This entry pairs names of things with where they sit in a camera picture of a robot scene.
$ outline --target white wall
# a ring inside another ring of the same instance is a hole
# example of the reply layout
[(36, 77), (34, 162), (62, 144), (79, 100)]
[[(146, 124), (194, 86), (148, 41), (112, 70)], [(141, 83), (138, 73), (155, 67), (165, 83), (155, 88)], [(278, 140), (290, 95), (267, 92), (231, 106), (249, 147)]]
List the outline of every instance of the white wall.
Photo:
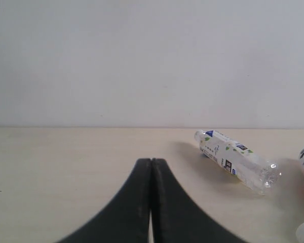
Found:
[(304, 0), (0, 0), (0, 126), (304, 128)]

